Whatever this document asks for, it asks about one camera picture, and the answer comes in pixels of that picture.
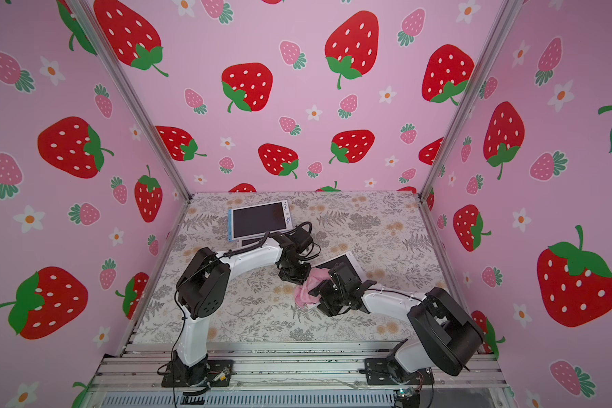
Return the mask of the pink fluffy cloth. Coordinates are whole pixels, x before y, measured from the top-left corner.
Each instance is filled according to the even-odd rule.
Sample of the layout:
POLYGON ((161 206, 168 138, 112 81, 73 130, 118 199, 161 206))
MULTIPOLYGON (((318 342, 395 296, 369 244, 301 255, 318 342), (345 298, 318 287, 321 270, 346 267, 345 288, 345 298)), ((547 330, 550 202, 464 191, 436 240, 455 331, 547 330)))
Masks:
POLYGON ((299 309, 309 309, 315 307, 321 301, 321 296, 311 295, 310 292, 318 287, 322 282, 331 280, 328 269, 312 269, 303 285, 294 289, 294 301, 299 309))

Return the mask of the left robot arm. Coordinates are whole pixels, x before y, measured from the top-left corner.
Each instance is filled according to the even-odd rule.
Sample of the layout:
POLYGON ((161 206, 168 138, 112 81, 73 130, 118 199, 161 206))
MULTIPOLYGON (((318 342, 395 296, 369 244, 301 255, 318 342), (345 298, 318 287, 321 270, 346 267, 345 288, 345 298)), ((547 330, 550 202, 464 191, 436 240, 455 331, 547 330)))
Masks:
POLYGON ((216 252, 202 248, 178 279, 175 300, 182 311, 182 329, 173 346, 175 374, 195 384, 206 375, 209 317, 223 304, 229 282, 250 271, 275 266, 284 282, 302 285, 309 277, 316 247, 311 222, 287 232, 266 232, 254 243, 216 252))

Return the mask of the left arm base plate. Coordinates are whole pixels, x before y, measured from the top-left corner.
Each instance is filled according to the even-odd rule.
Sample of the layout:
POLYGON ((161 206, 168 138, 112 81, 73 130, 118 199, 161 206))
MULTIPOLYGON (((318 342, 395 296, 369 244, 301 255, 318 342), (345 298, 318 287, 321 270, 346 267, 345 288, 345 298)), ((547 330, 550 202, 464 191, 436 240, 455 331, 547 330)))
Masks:
POLYGON ((171 361, 163 374, 163 388, 228 387, 233 373, 233 360, 209 358, 188 367, 181 360, 171 361))

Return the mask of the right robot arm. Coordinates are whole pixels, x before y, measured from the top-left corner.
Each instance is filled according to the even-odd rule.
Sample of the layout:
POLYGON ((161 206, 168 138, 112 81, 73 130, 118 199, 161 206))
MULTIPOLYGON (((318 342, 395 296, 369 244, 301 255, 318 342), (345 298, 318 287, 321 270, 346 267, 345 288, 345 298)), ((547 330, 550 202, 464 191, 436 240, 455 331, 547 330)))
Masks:
POLYGON ((398 343, 385 360, 382 373, 405 384, 428 368, 456 377, 486 340, 483 329, 460 304, 440 287, 426 293, 404 293, 380 287, 345 263, 318 271, 308 280, 304 296, 326 316, 350 311, 388 316, 409 323, 415 333, 398 343))

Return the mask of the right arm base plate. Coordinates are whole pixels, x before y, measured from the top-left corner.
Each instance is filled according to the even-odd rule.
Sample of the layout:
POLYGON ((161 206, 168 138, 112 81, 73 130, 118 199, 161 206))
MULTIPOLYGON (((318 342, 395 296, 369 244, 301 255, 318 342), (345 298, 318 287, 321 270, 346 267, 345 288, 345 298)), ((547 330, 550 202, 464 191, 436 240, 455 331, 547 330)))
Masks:
POLYGON ((396 360, 387 357, 365 359, 359 372, 365 376, 367 384, 372 386, 428 386, 435 383, 430 369, 407 372, 396 360))

